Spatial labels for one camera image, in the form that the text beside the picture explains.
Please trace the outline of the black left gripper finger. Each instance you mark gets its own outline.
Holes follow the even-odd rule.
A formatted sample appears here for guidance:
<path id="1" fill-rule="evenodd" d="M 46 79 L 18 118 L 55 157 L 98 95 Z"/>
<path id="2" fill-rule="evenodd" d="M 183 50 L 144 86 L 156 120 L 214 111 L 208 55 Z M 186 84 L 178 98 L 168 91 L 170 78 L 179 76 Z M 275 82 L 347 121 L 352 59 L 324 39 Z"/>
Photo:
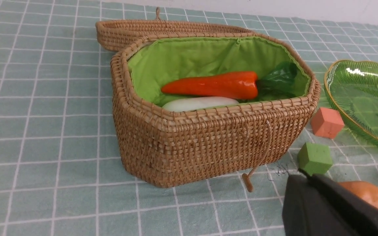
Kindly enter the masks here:
<path id="1" fill-rule="evenodd" d="M 282 219 L 287 236 L 378 236 L 378 209 L 322 174 L 288 176 Z"/>

